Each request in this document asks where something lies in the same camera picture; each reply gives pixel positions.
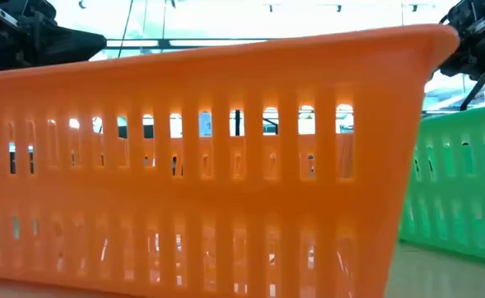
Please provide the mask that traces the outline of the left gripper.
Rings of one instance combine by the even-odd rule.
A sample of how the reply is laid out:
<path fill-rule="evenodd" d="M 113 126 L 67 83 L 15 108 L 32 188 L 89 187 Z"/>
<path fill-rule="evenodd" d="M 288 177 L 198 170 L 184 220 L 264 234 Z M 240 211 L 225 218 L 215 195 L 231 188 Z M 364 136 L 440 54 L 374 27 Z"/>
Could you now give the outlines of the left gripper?
<path fill-rule="evenodd" d="M 88 61 L 106 47 L 105 36 L 56 26 L 55 17 L 47 0 L 0 0 L 0 70 L 28 66 L 25 50 L 45 66 Z"/>

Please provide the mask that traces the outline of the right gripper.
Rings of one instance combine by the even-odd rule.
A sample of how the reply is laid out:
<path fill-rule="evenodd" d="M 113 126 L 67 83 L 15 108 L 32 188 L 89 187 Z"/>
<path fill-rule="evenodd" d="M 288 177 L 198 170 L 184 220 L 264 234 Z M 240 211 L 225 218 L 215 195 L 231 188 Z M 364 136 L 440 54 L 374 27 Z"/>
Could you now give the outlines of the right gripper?
<path fill-rule="evenodd" d="M 476 80 L 485 74 L 485 0 L 460 0 L 439 21 L 451 26 L 460 44 L 440 66 L 443 75 L 468 75 Z"/>

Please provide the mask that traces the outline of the green plastic basket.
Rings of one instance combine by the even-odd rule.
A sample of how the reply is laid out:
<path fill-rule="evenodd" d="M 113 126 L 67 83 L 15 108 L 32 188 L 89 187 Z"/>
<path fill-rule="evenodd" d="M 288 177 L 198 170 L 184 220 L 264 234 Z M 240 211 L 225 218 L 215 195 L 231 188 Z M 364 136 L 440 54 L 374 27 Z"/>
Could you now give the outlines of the green plastic basket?
<path fill-rule="evenodd" d="M 485 107 L 420 122 L 399 239 L 485 262 Z"/>

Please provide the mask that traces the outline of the orange plastic basket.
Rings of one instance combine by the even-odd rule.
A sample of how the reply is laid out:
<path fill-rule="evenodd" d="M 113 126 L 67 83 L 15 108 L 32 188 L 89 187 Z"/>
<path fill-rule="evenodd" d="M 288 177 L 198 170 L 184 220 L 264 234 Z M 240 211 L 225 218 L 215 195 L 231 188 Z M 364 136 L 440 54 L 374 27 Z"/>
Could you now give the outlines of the orange plastic basket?
<path fill-rule="evenodd" d="M 438 24 L 0 71 L 0 279 L 383 298 Z"/>

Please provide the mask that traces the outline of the black ceiling beam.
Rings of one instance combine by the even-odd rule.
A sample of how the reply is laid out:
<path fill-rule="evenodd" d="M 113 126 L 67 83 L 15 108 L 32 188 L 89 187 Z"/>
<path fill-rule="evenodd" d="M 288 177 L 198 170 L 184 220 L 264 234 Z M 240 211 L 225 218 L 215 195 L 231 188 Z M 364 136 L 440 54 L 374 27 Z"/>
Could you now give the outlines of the black ceiling beam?
<path fill-rule="evenodd" d="M 192 48 L 232 46 L 264 42 L 261 38 L 214 39 L 107 39 L 105 50 L 185 50 Z"/>

